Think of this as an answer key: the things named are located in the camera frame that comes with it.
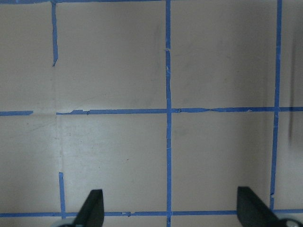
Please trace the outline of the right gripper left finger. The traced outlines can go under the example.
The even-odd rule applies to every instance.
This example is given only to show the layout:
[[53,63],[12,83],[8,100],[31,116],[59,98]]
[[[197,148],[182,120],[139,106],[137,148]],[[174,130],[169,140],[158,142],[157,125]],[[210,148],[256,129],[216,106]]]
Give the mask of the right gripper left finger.
[[104,223],[104,200],[102,189],[91,190],[73,221],[74,227],[101,227]]

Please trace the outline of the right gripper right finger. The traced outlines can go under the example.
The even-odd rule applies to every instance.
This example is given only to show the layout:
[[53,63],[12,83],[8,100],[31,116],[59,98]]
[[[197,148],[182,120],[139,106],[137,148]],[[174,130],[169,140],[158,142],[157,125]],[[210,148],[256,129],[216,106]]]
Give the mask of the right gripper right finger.
[[247,186],[237,189],[237,218],[243,227],[281,227],[278,217]]

